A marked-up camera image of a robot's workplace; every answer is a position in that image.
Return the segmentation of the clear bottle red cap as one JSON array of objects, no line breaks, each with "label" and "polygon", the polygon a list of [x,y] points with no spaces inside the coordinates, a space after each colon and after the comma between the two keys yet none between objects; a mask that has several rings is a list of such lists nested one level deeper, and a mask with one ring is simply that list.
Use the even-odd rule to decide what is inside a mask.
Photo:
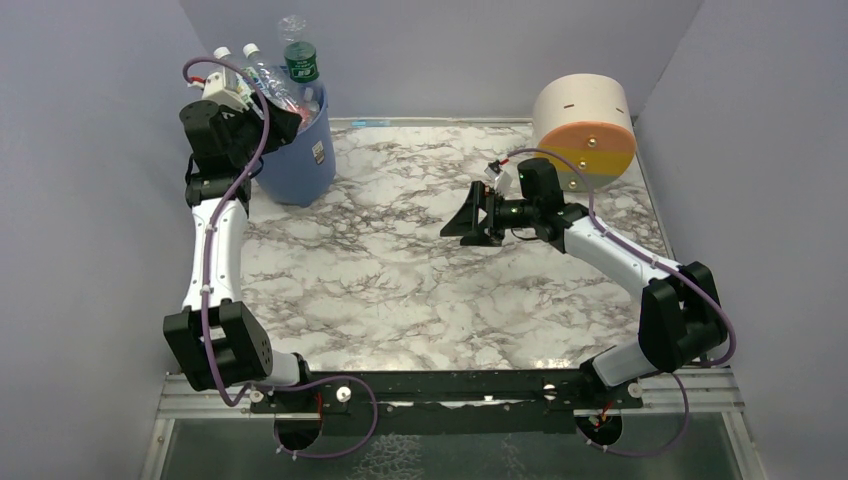
[{"label": "clear bottle red cap", "polygon": [[298,114],[301,117],[299,130],[307,129],[318,112],[315,102],[307,99],[304,91],[279,66],[267,60],[256,44],[246,44],[242,52],[247,60],[249,74],[261,87],[263,94],[278,108]]}]

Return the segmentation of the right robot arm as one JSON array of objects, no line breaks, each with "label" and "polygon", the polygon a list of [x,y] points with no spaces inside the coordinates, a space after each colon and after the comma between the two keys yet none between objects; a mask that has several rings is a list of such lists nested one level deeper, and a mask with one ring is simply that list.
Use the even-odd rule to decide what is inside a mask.
[{"label": "right robot arm", "polygon": [[499,247],[506,231],[531,229],[538,240],[584,261],[639,300],[636,337],[581,365],[589,385],[609,390],[643,375],[673,373],[730,341],[708,267],[656,256],[616,234],[590,207],[566,201],[546,158],[520,162],[517,173],[520,198],[508,199],[475,181],[440,234],[459,238],[463,246]]}]

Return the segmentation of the dark green label bottle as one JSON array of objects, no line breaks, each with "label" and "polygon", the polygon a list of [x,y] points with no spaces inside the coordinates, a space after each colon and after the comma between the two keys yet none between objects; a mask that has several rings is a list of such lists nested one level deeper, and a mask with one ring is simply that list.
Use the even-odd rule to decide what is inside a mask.
[{"label": "dark green label bottle", "polygon": [[320,101],[323,83],[317,48],[307,20],[299,15],[285,16],[279,20],[277,31],[291,80],[303,88],[310,89],[313,97]]}]

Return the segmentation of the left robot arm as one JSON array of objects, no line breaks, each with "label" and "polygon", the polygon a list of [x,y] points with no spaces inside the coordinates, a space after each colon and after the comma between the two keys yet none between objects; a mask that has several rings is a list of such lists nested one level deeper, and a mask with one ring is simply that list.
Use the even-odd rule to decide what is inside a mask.
[{"label": "left robot arm", "polygon": [[273,349],[242,299],[241,249],[251,199],[250,161],[291,143],[299,116],[271,107],[270,137],[261,113],[198,100],[179,113],[192,148],[185,175],[195,231],[191,281],[163,333],[196,391],[261,382],[291,387],[308,377],[297,353]]}]

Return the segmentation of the blue green label bottle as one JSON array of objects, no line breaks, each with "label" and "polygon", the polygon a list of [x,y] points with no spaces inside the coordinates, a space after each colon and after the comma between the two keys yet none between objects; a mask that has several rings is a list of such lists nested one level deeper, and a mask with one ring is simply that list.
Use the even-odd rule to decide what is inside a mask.
[{"label": "blue green label bottle", "polygon": [[244,62],[226,46],[216,48],[213,56],[236,67],[235,70],[225,67],[221,68],[221,73],[224,75],[224,86],[237,93],[248,107],[253,107],[254,102],[251,98],[253,89],[244,77],[237,73],[237,70],[241,70],[244,67]]}]

